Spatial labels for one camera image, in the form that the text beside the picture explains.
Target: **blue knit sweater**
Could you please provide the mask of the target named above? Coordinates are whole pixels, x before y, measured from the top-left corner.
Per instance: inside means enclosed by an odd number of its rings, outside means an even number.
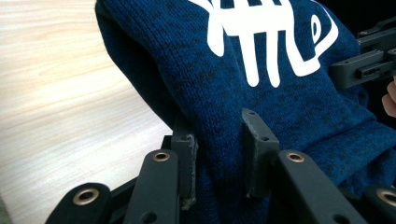
[[[360,53],[312,0],[98,0],[108,54],[159,117],[179,112],[199,140],[188,223],[263,223],[267,200],[244,197],[242,108],[285,149],[314,159],[361,194],[396,175],[396,132],[375,121],[361,86],[338,91],[330,64]]]

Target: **metal grommet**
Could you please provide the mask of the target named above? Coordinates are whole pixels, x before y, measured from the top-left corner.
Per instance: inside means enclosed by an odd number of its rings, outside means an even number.
[[[73,198],[76,205],[85,205],[95,201],[99,197],[99,190],[89,188],[80,190]]]
[[[294,161],[294,162],[303,162],[303,161],[305,161],[305,158],[302,155],[297,154],[295,152],[288,153],[287,157],[288,157],[289,160]]]
[[[171,156],[166,152],[158,152],[152,156],[155,161],[167,161]]]
[[[396,193],[388,189],[378,189],[376,195],[382,201],[396,207]]]

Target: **person's hand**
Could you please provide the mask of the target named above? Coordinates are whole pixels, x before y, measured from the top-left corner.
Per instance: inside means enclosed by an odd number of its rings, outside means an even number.
[[[393,79],[394,81],[390,82],[387,87],[389,94],[382,97],[382,104],[387,114],[396,118],[396,77]]]

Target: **wooden table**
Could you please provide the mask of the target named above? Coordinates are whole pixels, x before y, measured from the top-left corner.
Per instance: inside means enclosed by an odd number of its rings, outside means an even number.
[[[94,0],[0,0],[0,194],[44,223],[67,191],[138,175],[167,126],[108,57]]]

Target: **black mechanical arm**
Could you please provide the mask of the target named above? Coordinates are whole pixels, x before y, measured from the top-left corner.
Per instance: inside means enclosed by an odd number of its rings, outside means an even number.
[[[337,89],[396,75],[396,18],[361,32],[358,42],[362,55],[330,66]],[[280,150],[257,113],[244,109],[242,118],[247,197],[271,197],[276,222],[396,223],[395,188],[371,186],[361,197],[338,189],[308,155]],[[146,156],[139,177],[112,191],[96,183],[70,190],[47,224],[177,224],[180,211],[195,202],[197,148],[191,126],[178,117],[173,135]]]

